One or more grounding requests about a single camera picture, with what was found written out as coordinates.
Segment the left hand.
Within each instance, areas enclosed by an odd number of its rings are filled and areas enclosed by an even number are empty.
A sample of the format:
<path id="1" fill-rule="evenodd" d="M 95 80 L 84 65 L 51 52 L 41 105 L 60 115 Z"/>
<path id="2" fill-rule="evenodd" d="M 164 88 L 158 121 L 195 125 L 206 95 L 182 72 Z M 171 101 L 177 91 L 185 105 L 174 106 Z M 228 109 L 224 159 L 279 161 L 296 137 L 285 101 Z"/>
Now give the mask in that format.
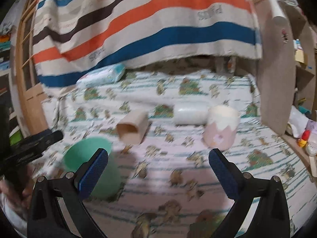
<path id="1" fill-rule="evenodd" d="M 1 194 L 4 194 L 9 202 L 9 207 L 16 212 L 21 212 L 23 209 L 29 209 L 32 200 L 32 193 L 34 187 L 34 181 L 32 174 L 34 166 L 28 164 L 26 167 L 26 185 L 21 194 L 21 197 L 17 194 L 12 184 L 6 180 L 1 180 Z"/>

